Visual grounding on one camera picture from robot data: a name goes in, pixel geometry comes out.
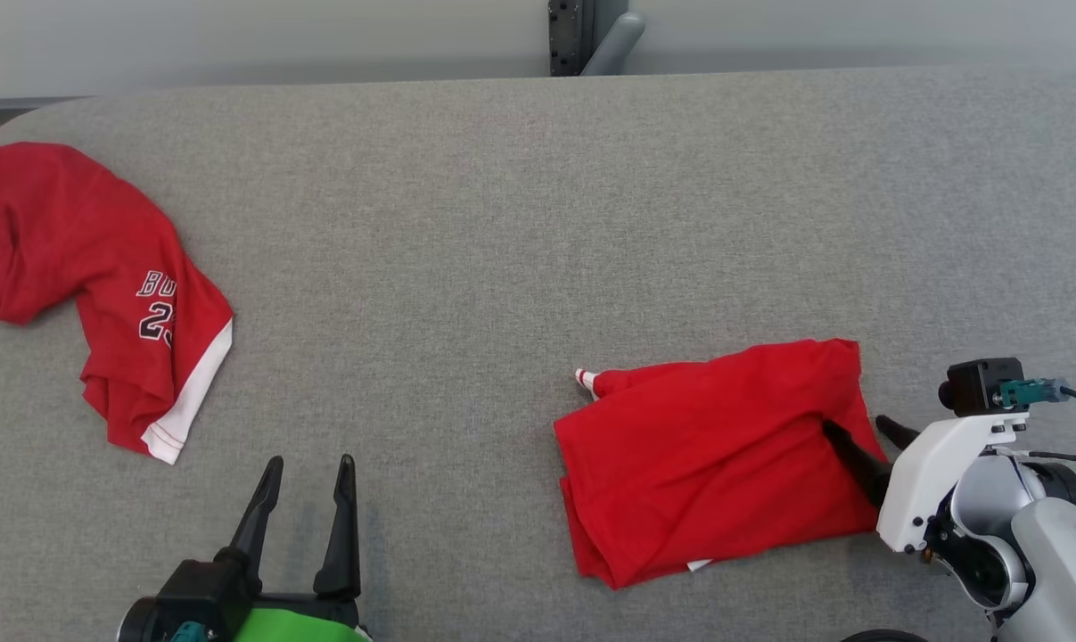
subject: gray table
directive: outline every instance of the gray table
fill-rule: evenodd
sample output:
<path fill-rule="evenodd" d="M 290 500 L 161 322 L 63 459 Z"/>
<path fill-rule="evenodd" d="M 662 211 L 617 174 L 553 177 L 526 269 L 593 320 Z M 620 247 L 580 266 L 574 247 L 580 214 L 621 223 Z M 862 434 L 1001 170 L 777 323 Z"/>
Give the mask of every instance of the gray table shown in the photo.
<path fill-rule="evenodd" d="M 227 543 L 285 458 L 264 566 L 306 589 L 337 457 L 382 640 L 985 639 L 867 534 L 611 593 L 575 571 L 550 424 L 575 367 L 848 337 L 872 412 L 951 362 L 1076 387 L 1076 75 L 876 69 L 208 88 L 24 115 L 167 212 L 237 311 L 180 462 L 109 446 L 73 305 L 0 325 L 0 639 L 105 637 Z M 1076 452 L 1076 404 L 1029 446 Z"/>

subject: jersey number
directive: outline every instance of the jersey number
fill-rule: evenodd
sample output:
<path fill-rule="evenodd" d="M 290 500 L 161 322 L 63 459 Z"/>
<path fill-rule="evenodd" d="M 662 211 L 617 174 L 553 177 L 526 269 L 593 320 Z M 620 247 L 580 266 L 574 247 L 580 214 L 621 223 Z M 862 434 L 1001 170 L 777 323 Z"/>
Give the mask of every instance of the jersey number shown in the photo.
<path fill-rule="evenodd" d="M 142 318 L 142 325 L 138 327 L 138 334 L 150 341 L 166 340 L 167 344 L 174 344 L 174 334 L 166 329 L 164 324 L 174 315 L 174 306 L 168 303 L 155 303 L 150 306 L 150 312 L 154 316 Z"/>

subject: crumpled red shirt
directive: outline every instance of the crumpled red shirt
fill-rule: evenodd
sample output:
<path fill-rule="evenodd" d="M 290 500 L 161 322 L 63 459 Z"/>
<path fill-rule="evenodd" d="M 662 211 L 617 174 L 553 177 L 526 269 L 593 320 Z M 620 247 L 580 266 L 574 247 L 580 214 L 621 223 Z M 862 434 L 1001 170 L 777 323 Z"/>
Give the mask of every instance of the crumpled red shirt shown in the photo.
<path fill-rule="evenodd" d="M 232 342 L 232 310 L 170 219 L 57 143 L 0 147 L 0 320 L 74 297 L 90 356 L 82 397 L 117 446 L 175 462 Z"/>
<path fill-rule="evenodd" d="M 875 529 L 822 431 L 832 419 L 886 460 L 861 371 L 859 344 L 831 340 L 595 375 L 598 401 L 553 424 L 581 574 L 617 589 Z"/>

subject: gray wall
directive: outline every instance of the gray wall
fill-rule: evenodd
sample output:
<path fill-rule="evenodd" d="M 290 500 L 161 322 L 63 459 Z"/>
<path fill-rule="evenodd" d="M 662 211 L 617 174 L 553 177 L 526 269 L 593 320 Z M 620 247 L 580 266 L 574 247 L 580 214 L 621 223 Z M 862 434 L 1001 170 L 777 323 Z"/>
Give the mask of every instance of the gray wall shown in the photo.
<path fill-rule="evenodd" d="M 1076 0 L 632 0 L 632 72 L 1046 60 Z M 0 0 L 0 101 L 546 73 L 544 0 Z"/>

